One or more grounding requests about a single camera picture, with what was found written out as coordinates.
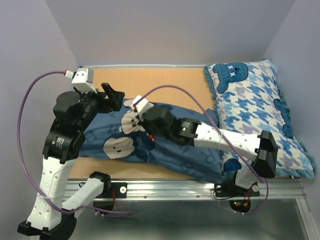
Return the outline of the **dark blue lettered pillowcase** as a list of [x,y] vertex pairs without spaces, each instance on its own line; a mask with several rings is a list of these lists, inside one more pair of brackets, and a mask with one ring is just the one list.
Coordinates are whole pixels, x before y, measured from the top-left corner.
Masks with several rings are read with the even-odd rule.
[[218,149],[182,146],[160,135],[150,138],[130,111],[131,102],[126,98],[120,111],[96,115],[84,132],[80,157],[157,165],[203,182],[225,179]]

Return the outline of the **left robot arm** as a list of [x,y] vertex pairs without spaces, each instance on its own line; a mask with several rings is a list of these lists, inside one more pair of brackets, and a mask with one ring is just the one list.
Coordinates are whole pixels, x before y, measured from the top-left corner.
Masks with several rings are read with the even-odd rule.
[[42,176],[37,197],[29,217],[17,231],[41,240],[67,240],[77,218],[95,197],[114,196],[111,177],[93,172],[86,183],[68,200],[63,200],[71,169],[86,138],[85,130],[98,113],[118,112],[125,93],[103,83],[103,91],[61,93],[53,107],[55,120],[45,139],[42,151]]

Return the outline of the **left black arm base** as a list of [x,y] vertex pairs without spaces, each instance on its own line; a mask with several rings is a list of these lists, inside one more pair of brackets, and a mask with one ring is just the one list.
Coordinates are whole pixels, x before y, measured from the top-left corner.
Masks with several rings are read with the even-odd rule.
[[107,211],[115,209],[116,200],[122,200],[127,197],[128,184],[126,182],[112,182],[108,193],[102,193],[91,204],[94,208]]

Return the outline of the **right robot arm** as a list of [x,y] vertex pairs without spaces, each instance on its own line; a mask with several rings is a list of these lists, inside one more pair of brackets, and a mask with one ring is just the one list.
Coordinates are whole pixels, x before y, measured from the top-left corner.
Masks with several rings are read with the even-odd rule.
[[244,166],[235,171],[232,179],[217,188],[221,194],[244,196],[255,182],[276,176],[278,148],[273,134],[267,130],[262,130],[260,134],[222,130],[215,124],[177,118],[159,105],[139,110],[137,117],[150,136],[160,135],[180,146],[213,148],[237,154]]

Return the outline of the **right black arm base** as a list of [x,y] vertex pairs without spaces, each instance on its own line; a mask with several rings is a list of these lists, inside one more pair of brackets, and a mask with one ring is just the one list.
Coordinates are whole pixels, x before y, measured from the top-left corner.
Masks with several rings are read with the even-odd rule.
[[248,215],[251,210],[251,198],[259,197],[260,189],[257,182],[254,182],[249,189],[240,188],[227,189],[227,186],[217,185],[212,191],[212,197],[218,201],[229,202],[228,210],[233,210],[242,215]]

